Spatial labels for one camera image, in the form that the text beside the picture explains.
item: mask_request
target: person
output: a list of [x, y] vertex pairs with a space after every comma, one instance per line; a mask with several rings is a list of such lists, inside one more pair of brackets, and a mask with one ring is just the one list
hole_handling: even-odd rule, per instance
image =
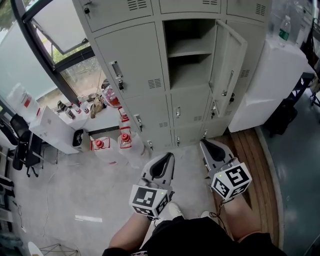
[[151, 220], [134, 213], [102, 256], [286, 255], [272, 244], [270, 234], [261, 232], [257, 216], [242, 195], [223, 206], [233, 240], [208, 211], [201, 218], [185, 219], [178, 205], [170, 202], [168, 210], [173, 220], [158, 224], [142, 247]]

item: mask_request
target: locker vent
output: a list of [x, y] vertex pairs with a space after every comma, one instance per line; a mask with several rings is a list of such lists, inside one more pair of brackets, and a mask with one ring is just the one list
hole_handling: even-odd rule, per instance
[[160, 126], [160, 128], [167, 127], [168, 123], [167, 122], [161, 122], [161, 123], [159, 123], [159, 126]]
[[149, 89], [159, 88], [161, 87], [161, 80], [160, 79], [149, 80], [148, 85], [149, 85]]
[[203, 0], [202, 3], [204, 5], [214, 5], [214, 6], [216, 6], [218, 4], [217, 0]]
[[193, 118], [193, 121], [201, 121], [202, 120], [202, 115], [198, 115], [198, 116], [195, 116], [194, 118]]
[[229, 111], [226, 111], [224, 115], [225, 115], [225, 116], [230, 116], [231, 113], [232, 113], [232, 110], [229, 110]]
[[266, 7], [260, 3], [257, 3], [255, 8], [255, 14], [265, 16], [265, 12], [266, 12]]
[[244, 69], [241, 71], [240, 78], [247, 78], [249, 76], [249, 69]]
[[147, 7], [146, 0], [127, 0], [130, 11]]

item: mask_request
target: wooden floor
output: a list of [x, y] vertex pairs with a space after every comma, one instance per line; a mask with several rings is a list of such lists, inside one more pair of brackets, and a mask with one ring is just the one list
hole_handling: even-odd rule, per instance
[[[261, 147], [256, 131], [247, 129], [214, 138], [226, 144], [239, 161], [245, 163], [252, 176], [252, 182], [244, 193], [244, 197], [252, 210], [259, 216], [261, 230], [270, 233], [274, 245], [279, 246], [279, 220], [277, 200], [269, 166]], [[215, 207], [218, 209], [221, 197], [214, 192]], [[226, 225], [229, 235], [224, 208], [220, 217]]]

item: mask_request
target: black shirt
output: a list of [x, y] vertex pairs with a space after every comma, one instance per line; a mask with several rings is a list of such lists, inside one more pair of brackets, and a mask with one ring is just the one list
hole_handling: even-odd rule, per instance
[[238, 243], [209, 217], [161, 222], [142, 248], [130, 253], [108, 248], [102, 256], [227, 256], [286, 255], [271, 242], [268, 233], [254, 233]]

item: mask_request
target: open locker door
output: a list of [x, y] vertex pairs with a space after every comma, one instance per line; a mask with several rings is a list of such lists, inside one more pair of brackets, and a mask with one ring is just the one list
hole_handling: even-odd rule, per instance
[[216, 20], [215, 27], [216, 40], [210, 87], [218, 116], [223, 117], [236, 86], [248, 43], [220, 20]]

